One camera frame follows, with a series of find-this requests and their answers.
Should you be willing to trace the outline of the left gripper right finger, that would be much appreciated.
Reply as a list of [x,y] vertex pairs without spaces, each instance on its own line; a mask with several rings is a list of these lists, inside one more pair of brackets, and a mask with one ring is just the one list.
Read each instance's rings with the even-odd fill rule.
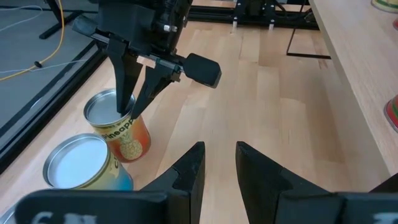
[[243,141],[236,170],[250,224],[398,224],[398,173],[370,192],[329,192]]

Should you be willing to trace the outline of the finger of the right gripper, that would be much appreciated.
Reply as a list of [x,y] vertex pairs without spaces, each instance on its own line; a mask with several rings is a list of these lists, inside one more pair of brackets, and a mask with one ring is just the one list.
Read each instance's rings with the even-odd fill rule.
[[155,97],[172,82],[179,81],[180,68],[176,64],[165,65],[157,60],[155,67],[146,67],[144,83],[131,111],[131,118],[137,119],[153,102]]
[[128,44],[120,40],[110,39],[106,53],[113,64],[116,77],[117,112],[126,114],[130,110],[129,102],[142,64],[137,62],[137,55],[130,52]]

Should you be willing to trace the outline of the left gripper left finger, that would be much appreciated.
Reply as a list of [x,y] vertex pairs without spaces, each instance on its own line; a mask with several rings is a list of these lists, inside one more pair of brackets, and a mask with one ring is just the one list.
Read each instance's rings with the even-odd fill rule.
[[16,206],[16,224],[199,224],[205,144],[194,144],[139,191],[40,190]]

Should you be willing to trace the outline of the pineapple label red can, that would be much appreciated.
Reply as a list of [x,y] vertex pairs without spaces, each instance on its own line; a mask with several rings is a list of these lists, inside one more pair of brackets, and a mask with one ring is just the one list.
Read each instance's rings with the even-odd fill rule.
[[83,114],[95,132],[107,142],[121,162],[133,162],[146,154],[151,145],[150,134],[141,116],[131,117],[135,103],[132,96],[127,110],[118,113],[116,90],[108,89],[94,95],[86,103]]

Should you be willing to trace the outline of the cherry label blue can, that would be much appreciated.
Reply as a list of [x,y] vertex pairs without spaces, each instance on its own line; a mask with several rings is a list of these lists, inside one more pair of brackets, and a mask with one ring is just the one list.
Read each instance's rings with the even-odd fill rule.
[[44,181],[55,189],[128,190],[133,180],[98,134],[83,133],[61,142],[46,158]]

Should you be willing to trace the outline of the tomato label can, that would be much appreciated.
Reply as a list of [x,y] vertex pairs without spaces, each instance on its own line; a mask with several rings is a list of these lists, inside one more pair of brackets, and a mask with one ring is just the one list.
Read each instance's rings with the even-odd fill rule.
[[385,104],[383,112],[392,129],[398,133],[398,95]]

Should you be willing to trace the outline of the black desk leg frame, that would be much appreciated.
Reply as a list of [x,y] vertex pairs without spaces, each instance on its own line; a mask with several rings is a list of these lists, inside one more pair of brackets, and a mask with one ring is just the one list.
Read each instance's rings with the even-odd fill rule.
[[47,29],[45,32],[39,35],[40,39],[47,39],[57,31],[59,31],[62,26],[67,25],[69,22],[77,18],[79,15],[83,14],[81,10],[73,10],[70,11],[71,14],[67,17],[63,15],[63,9],[60,8],[60,4],[56,3],[56,0],[44,0],[50,7],[50,10],[53,12],[57,23]]

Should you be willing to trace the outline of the black table frame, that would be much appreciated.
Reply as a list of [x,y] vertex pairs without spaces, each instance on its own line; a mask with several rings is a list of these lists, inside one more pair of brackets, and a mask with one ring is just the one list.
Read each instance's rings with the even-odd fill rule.
[[[231,23],[234,26],[237,24],[275,26],[293,30],[319,28],[311,9],[288,11],[277,0],[237,0],[235,7],[193,5],[187,20]],[[20,112],[0,127],[1,137],[28,112],[32,113],[6,143],[0,146],[0,174],[91,77],[105,57],[103,45],[97,40],[91,41],[71,62],[64,65],[62,70]]]

